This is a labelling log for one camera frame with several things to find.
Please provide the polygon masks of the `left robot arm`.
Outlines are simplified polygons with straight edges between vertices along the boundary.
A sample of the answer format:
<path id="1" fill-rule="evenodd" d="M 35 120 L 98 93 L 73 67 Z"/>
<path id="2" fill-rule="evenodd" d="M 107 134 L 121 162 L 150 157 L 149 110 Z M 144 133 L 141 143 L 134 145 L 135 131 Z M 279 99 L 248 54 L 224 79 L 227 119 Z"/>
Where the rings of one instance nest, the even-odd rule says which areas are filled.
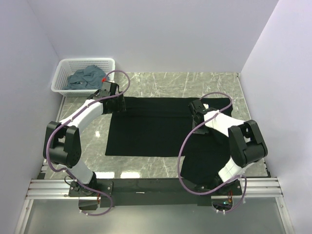
<path id="1" fill-rule="evenodd" d="M 119 91 L 119 85 L 104 81 L 102 87 L 91 94 L 69 117 L 60 122 L 51 121 L 47 125 L 43 157 L 55 172 L 58 170 L 53 164 L 63 166 L 62 169 L 75 180 L 72 186 L 74 190 L 87 196 L 94 195 L 99 190 L 95 172 L 80 159 L 80 134 L 100 115 L 125 110 L 124 95 Z"/>

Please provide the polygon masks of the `black t shirt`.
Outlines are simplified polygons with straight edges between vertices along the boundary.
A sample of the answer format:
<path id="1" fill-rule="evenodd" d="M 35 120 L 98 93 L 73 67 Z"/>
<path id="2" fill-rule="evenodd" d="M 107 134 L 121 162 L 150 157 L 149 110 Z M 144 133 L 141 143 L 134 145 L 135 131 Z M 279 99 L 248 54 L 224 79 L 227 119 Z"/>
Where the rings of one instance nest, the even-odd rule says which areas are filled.
<path id="1" fill-rule="evenodd" d="M 188 105 L 194 97 L 126 97 L 126 111 L 113 113 L 107 156 L 177 157 L 184 161 L 181 176 L 192 183 L 208 183 L 229 159 L 225 144 L 212 143 L 204 135 L 191 135 L 193 118 Z"/>

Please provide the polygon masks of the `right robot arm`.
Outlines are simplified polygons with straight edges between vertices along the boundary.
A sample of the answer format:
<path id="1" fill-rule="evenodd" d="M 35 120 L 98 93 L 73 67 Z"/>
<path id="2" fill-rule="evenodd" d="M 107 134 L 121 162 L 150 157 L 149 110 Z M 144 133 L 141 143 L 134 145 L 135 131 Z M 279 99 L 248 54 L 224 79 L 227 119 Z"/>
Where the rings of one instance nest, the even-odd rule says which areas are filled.
<path id="1" fill-rule="evenodd" d="M 192 134 L 204 135 L 212 143 L 225 144 L 229 155 L 225 164 L 208 182 L 208 189 L 224 195 L 231 189 L 231 179 L 241 176 L 246 169 L 268 154 L 256 121 L 243 121 L 228 116 L 196 99 L 189 104 L 193 118 Z"/>

